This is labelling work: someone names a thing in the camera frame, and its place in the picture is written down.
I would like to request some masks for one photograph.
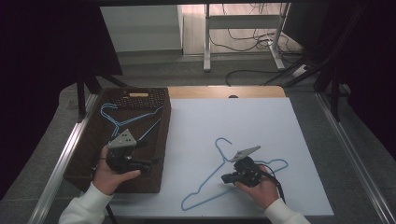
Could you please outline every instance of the hand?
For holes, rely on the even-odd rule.
[[[267,169],[265,169],[265,166],[260,165],[260,169],[268,173]],[[276,185],[273,181],[265,176],[262,176],[262,181],[254,188],[250,188],[240,182],[235,182],[235,185],[239,189],[250,195],[250,197],[253,198],[254,202],[263,209],[267,209],[267,207],[271,205],[271,203],[279,198]]]
[[[104,146],[100,158],[105,158],[107,156],[108,148]],[[139,176],[141,172],[139,170],[131,171],[122,175],[113,172],[110,167],[108,167],[106,160],[99,160],[98,166],[96,167],[95,175],[92,183],[99,189],[102,193],[106,195],[111,195],[114,190],[119,186],[120,183],[133,179]]]

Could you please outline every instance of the wooden desk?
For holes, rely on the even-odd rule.
[[[231,95],[239,98],[286,97],[283,89],[277,86],[189,86],[168,87],[168,90],[171,99],[229,98]]]

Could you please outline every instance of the wall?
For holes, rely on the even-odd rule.
[[[182,48],[180,6],[101,7],[116,52]]]

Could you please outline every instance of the metal rail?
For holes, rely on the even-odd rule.
[[[338,122],[335,117],[332,115],[330,110],[330,105],[328,100],[326,99],[325,93],[317,93],[317,97],[322,107],[324,113],[326,114],[327,119],[329,120],[332,128],[337,135],[338,140],[340,141],[346,156],[348,157],[352,167],[354,168],[363,188],[366,190],[367,195],[369,196],[376,212],[381,218],[383,223],[387,224],[396,224],[396,220],[394,215],[389,209],[389,205],[382,195],[378,185],[374,182],[366,167],[364,166],[361,157],[359,156],[356,148],[353,146],[352,142],[347,136],[346,131],[343,128],[341,122]]]
[[[47,213],[50,210],[50,206],[58,192],[59,187],[61,186],[62,180],[64,179],[64,171],[66,169],[67,163],[69,163],[70,158],[73,154],[73,151],[76,147],[78,139],[80,137],[81,132],[87,125],[88,117],[90,116],[91,108],[93,103],[95,102],[97,95],[91,94],[87,100],[86,108],[88,110],[87,117],[81,122],[77,123],[71,132],[69,139],[64,146],[64,150],[55,165],[55,168],[52,171],[51,176],[49,177],[49,181],[47,182],[46,187],[43,190],[43,193],[40,196],[40,199],[35,206],[35,210],[33,214],[30,216],[28,223],[43,223]]]

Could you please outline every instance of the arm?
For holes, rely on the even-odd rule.
[[[260,168],[267,172],[264,166],[260,166]],[[308,220],[301,215],[300,213],[296,213],[291,211],[282,201],[279,199],[277,194],[275,184],[263,176],[262,181],[259,185],[254,188],[249,188],[242,183],[235,182],[235,185],[250,195],[253,198],[254,202],[262,207],[265,211],[264,214],[268,217],[272,223],[274,224],[308,224]]]
[[[107,147],[102,148],[101,158],[105,158]],[[115,174],[107,166],[106,160],[99,160],[95,176],[87,192],[73,199],[64,209],[59,223],[102,223],[104,210],[113,198],[113,192],[123,181],[140,175],[140,171],[131,171],[122,175]]]

